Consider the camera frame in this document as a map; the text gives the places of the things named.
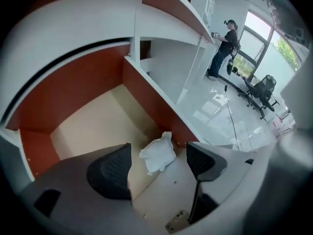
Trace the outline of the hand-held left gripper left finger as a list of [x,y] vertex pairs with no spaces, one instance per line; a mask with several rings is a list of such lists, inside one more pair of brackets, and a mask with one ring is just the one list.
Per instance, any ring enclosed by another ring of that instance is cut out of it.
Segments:
[[131,144],[93,161],[87,168],[90,186],[101,196],[113,200],[131,200],[128,174],[132,166]]

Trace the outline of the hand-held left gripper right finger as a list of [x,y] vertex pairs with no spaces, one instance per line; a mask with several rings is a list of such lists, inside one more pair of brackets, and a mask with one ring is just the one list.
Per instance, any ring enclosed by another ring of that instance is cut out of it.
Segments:
[[197,184],[188,222],[190,225],[210,214],[219,204],[201,189],[201,183],[216,180],[227,168],[227,161],[195,142],[186,145],[186,160]]

